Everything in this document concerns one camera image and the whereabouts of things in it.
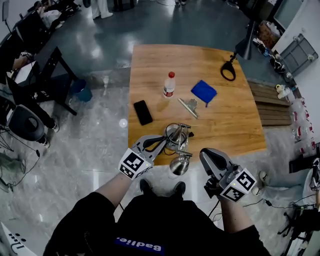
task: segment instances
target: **desk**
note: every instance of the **desk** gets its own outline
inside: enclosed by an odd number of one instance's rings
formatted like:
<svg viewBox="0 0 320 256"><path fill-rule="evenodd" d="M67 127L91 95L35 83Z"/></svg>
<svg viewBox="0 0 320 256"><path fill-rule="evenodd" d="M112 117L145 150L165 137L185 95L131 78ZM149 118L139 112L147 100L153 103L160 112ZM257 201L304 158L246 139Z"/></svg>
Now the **desk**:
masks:
<svg viewBox="0 0 320 256"><path fill-rule="evenodd" d="M227 81L220 67L232 52L187 45L151 44L133 48L130 88L128 146L144 135L161 135L170 123L191 126L194 137L189 139L191 161L198 161L202 148L215 148L229 156L265 150L266 142L258 110L245 78L235 60L235 81ZM176 88L172 99L162 95L165 79L175 72ZM208 104L191 89L204 80L214 87L217 95ZM183 100L197 99L195 119L182 105ZM141 126L133 104L145 100L153 122ZM177 155L160 154L155 165L167 165Z"/></svg>

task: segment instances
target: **chair backrest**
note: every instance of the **chair backrest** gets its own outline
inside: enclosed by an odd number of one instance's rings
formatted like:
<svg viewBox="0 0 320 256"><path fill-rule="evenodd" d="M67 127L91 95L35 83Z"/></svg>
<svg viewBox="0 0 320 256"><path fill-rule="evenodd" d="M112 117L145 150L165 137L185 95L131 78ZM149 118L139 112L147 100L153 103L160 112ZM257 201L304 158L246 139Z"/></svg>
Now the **chair backrest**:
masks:
<svg viewBox="0 0 320 256"><path fill-rule="evenodd" d="M30 109L17 105L7 122L8 128L27 141L37 141L45 133L42 121Z"/></svg>

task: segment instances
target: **black smartphone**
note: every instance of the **black smartphone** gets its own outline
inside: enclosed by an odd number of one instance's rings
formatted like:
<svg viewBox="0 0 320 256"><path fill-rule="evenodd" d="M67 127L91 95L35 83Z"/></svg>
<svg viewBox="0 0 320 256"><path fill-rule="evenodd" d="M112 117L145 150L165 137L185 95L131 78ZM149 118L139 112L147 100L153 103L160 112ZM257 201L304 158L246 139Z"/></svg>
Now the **black smartphone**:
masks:
<svg viewBox="0 0 320 256"><path fill-rule="evenodd" d="M147 104L144 100L138 101L133 104L135 112L139 118L140 124L142 126L149 124L153 121L149 109L147 107Z"/></svg>

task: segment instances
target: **blue trash can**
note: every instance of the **blue trash can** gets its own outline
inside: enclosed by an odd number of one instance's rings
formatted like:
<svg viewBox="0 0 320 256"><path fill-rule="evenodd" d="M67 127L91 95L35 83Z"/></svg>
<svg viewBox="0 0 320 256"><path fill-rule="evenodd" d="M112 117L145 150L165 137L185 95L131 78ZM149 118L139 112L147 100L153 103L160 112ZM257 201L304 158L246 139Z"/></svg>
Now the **blue trash can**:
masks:
<svg viewBox="0 0 320 256"><path fill-rule="evenodd" d="M87 82L84 79L75 81L72 85L72 93L82 102L88 102L92 98L91 90L86 86Z"/></svg>

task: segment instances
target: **black sleeve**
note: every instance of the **black sleeve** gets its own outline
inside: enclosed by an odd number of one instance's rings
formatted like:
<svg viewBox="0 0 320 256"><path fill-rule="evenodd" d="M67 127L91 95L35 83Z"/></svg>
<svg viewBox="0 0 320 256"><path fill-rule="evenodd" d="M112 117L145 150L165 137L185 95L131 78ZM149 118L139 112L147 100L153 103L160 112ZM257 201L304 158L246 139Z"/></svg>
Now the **black sleeve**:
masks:
<svg viewBox="0 0 320 256"><path fill-rule="evenodd" d="M259 232L254 225L237 233L230 234L235 254L270 256L268 250L259 239Z"/></svg>
<svg viewBox="0 0 320 256"><path fill-rule="evenodd" d="M79 200L55 228L43 256L93 255L95 244L106 244L108 234L113 234L114 211L114 205L96 192Z"/></svg>

